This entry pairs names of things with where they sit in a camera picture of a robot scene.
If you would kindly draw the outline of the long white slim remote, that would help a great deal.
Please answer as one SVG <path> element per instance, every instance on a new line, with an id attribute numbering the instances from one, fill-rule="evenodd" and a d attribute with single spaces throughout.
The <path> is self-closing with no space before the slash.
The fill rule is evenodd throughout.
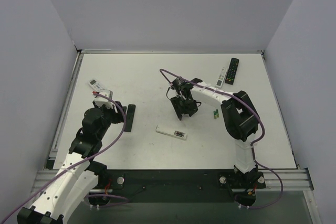
<path id="1" fill-rule="evenodd" d="M 176 139 L 180 139 L 180 140 L 186 140 L 187 138 L 187 134 L 185 132 L 179 131 L 179 130 L 175 130 L 173 128 L 169 128 L 169 127 L 165 127 L 165 126 L 161 126 L 161 125 L 157 125 L 155 128 L 155 131 L 157 133 L 166 135 L 166 136 L 170 136 Z"/>

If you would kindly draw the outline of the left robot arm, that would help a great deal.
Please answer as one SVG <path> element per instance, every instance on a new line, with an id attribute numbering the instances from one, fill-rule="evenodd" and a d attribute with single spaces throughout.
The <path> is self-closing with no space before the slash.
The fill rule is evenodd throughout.
<path id="1" fill-rule="evenodd" d="M 126 122 L 125 110 L 107 97 L 96 98 L 93 105 L 84 113 L 82 127 L 56 176 L 31 196 L 30 207 L 20 209 L 18 223 L 67 223 L 89 191 L 106 185 L 107 167 L 94 158 L 107 151 L 102 139 L 110 125 Z"/>

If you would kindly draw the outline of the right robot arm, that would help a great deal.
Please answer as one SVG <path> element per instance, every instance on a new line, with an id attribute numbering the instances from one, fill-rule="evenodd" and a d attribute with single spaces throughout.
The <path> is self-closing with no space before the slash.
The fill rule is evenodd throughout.
<path id="1" fill-rule="evenodd" d="M 251 146 L 258 131 L 258 113 L 247 93 L 240 91 L 223 95 L 213 91 L 213 87 L 207 87 L 198 78 L 192 82 L 176 78 L 171 88 L 176 96 L 170 98 L 170 102 L 179 120 L 183 115 L 193 116 L 203 103 L 221 110 L 225 129 L 235 140 L 234 169 L 245 178 L 251 178 L 258 170 Z"/>

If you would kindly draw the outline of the black remote control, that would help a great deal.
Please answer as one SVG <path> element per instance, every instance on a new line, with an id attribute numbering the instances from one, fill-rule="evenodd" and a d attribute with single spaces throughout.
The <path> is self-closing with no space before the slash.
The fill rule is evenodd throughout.
<path id="1" fill-rule="evenodd" d="M 136 105 L 129 104 L 126 110 L 126 123 L 125 123 L 125 132 L 131 132 L 133 126 L 133 120 L 135 116 Z"/>

